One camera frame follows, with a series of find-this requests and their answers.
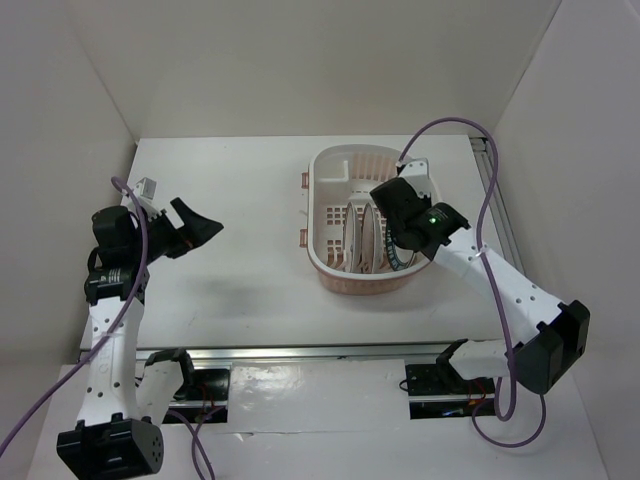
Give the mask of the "plate with orange sunburst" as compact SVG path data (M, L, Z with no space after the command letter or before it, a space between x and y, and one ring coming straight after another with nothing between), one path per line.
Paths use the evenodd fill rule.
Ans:
M382 227L370 202L364 207L361 233L362 271L365 274L378 273L384 255Z

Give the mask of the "plate with dark green rim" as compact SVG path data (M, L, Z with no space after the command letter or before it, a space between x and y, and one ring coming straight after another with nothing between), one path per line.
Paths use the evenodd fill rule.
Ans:
M386 227L384 234L384 248L389 266L394 272L415 273L431 264L424 254L397 246L389 226Z

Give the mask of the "plate with green red pattern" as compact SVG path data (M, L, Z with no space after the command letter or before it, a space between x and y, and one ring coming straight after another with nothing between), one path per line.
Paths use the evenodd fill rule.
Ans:
M352 202L346 206L343 225L343 253L344 271L347 273L361 272L362 227L356 207Z

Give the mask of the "white pink dish rack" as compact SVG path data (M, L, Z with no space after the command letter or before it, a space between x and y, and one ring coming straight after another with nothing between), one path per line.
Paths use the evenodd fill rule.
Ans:
M307 227L300 244L321 284L343 295L379 295L400 289L429 265L420 253L391 245L386 219L370 192L396 176L396 149L346 144L322 150L303 175Z

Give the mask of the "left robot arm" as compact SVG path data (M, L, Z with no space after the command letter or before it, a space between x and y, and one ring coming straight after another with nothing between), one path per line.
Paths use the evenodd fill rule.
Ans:
M59 458L78 479L132 479L156 474L164 460L161 424L173 398L196 390L197 374L183 348L161 350L136 374L148 266L203 246L221 223L171 201L183 224L175 227L150 204L102 209L92 217L97 245L88 261L84 290L92 347L88 382L75 427L59 434Z

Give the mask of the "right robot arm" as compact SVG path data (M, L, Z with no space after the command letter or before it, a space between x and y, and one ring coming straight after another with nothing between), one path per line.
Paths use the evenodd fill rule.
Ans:
M491 248L450 205L428 206L410 184L393 178L371 197L387 221L392 241L420 252L488 299L507 325L503 340L452 343L437 359L436 379L448 392L470 380L512 376L528 391L545 395L584 354L590 312L545 292Z

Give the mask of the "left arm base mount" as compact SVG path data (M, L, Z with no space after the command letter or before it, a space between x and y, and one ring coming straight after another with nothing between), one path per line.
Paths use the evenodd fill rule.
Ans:
M225 423L230 371L195 369L191 364L165 360L145 364L134 374L134 412L154 425L171 423L168 411L181 413L191 423Z

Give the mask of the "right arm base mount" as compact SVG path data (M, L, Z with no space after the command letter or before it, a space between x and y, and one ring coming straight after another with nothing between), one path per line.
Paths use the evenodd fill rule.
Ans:
M495 384L491 379L446 383L435 364L407 364L398 387L408 395L411 420L494 416Z

